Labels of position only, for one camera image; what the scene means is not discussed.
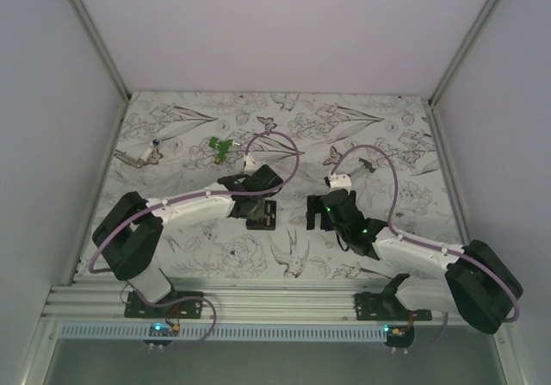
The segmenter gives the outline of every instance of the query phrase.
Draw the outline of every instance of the floral patterned tablecloth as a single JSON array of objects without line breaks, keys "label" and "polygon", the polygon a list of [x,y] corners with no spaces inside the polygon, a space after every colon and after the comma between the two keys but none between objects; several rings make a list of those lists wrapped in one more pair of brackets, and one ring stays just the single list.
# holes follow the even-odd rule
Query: floral patterned tablecloth
[{"label": "floral patterned tablecloth", "polygon": [[[94,227],[128,191],[163,198],[239,172],[242,153],[232,151],[223,164],[215,164],[216,151],[208,146],[211,137],[245,144],[254,133],[268,130],[288,134],[303,152],[296,178],[275,196],[277,229],[247,231],[244,220],[224,219],[167,230],[154,260],[168,276],[319,279],[399,273],[398,264],[341,251],[333,232],[306,230],[306,196],[324,194],[323,177],[341,153],[360,143],[378,146],[396,165],[399,200],[393,219],[398,227],[445,242],[459,239],[422,101],[411,96],[135,93]],[[161,145],[147,165],[136,168],[123,161],[139,157],[153,139],[160,139]],[[294,166],[294,153],[279,136],[257,140],[253,151],[281,177]],[[393,193],[391,171],[381,155],[368,150],[352,153],[340,171],[357,169],[362,165],[359,158],[372,163],[375,172],[353,176],[358,205],[366,216],[386,219]],[[88,274],[95,249],[90,241],[79,275]]]}]

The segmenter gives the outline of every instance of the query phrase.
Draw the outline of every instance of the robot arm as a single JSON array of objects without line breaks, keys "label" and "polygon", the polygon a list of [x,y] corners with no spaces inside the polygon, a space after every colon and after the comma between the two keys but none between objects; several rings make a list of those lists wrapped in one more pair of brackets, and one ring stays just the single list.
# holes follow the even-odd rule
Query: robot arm
[{"label": "robot arm", "polygon": [[[512,309],[511,299],[485,272],[452,254],[460,253],[485,265],[516,298],[520,297],[522,286],[486,243],[474,240],[468,246],[450,245],[396,235],[387,222],[363,216],[356,206],[356,192],[350,190],[349,176],[330,175],[325,181],[330,187],[328,194],[308,197],[307,229],[313,228],[313,216],[321,213],[322,229],[335,230],[347,245],[346,250],[397,264],[401,273],[406,272],[396,276],[389,289],[373,300],[378,303],[375,307],[396,314],[402,310],[444,311],[460,314],[481,332],[498,330]],[[423,245],[437,245],[440,251]],[[431,278],[410,277],[414,270]]]},{"label": "robot arm", "polygon": [[[94,231],[92,240],[99,247],[123,221],[141,210],[163,204],[163,207],[139,217],[132,226],[124,228],[102,252],[118,280],[129,282],[149,302],[156,303],[172,291],[169,280],[152,263],[161,233],[166,227],[187,227],[203,220],[225,217],[256,219],[264,210],[264,197],[273,193],[264,196],[255,196],[254,193],[272,189],[282,182],[268,165],[256,163],[247,156],[242,174],[222,177],[201,191],[188,193],[203,193],[204,196],[186,199],[186,195],[179,195],[159,200],[144,199],[135,191],[125,194]],[[244,195],[220,194],[229,191]]]}]

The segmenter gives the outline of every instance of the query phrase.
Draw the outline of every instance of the white clamp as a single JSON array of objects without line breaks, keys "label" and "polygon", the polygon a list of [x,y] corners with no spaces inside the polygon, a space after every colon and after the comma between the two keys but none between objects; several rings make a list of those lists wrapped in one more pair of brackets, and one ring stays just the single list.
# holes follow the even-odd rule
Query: white clamp
[{"label": "white clamp", "polygon": [[352,189],[352,180],[350,179],[350,176],[347,176],[346,174],[329,174],[327,176],[329,180],[329,188],[331,190],[335,189],[345,189],[346,191],[349,191]]},{"label": "white clamp", "polygon": [[266,163],[263,163],[262,161],[255,161],[255,159],[251,155],[244,155],[243,160],[245,162],[245,167],[243,169],[243,172],[245,174],[252,174],[260,167],[262,167],[264,164],[266,164]]}]

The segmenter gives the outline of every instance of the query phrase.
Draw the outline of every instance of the white wall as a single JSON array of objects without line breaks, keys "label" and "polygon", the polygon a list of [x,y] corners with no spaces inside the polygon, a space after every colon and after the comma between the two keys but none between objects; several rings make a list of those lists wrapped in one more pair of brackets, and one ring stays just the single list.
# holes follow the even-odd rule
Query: white wall
[{"label": "white wall", "polygon": [[66,0],[0,0],[0,383],[74,256],[121,107]]},{"label": "white wall", "polygon": [[485,0],[84,0],[131,90],[429,97]]},{"label": "white wall", "polygon": [[521,284],[521,332],[551,377],[551,0],[503,0],[438,109],[474,237]]}]

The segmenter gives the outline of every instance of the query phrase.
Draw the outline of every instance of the green object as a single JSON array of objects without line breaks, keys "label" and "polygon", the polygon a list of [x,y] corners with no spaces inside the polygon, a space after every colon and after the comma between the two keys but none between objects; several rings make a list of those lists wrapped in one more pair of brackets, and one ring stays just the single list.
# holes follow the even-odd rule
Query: green object
[{"label": "green object", "polygon": [[233,140],[222,141],[216,137],[213,137],[208,142],[208,146],[218,150],[218,154],[214,157],[214,162],[216,164],[222,164],[226,159],[226,154],[229,151],[230,147],[233,146]]}]

